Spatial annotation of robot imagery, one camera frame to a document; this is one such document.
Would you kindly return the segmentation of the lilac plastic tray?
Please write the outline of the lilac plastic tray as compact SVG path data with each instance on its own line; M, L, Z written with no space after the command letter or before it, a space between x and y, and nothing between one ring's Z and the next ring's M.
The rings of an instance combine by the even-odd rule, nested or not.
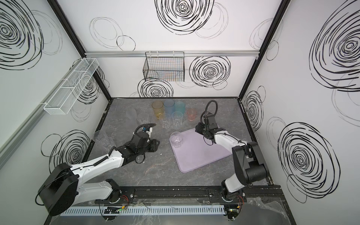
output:
M193 171L231 155L231 152L223 146L210 144L209 140L205 141L204 136L195 132L194 128L181 133L182 146L171 147L182 173Z

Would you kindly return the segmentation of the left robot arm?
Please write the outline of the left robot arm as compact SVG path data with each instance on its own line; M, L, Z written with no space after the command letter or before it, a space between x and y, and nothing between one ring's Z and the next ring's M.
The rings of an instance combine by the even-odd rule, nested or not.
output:
M93 160L68 165L62 163L54 168L37 192L50 216L57 216L69 207L91 200L106 200L115 196L120 198L120 188L112 179L99 183L88 183L89 180L115 168L136 161L138 156L156 152L160 141L147 140L138 148L132 142L119 147L112 147L108 154Z

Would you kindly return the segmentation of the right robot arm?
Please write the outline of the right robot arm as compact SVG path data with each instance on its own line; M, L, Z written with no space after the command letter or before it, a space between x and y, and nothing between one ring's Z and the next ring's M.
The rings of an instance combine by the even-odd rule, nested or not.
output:
M212 144L220 145L232 153L234 174L222 181L222 198L230 202L244 187L269 177L270 172L260 146L256 142L240 140L220 128L215 115L205 112L200 117L196 132Z

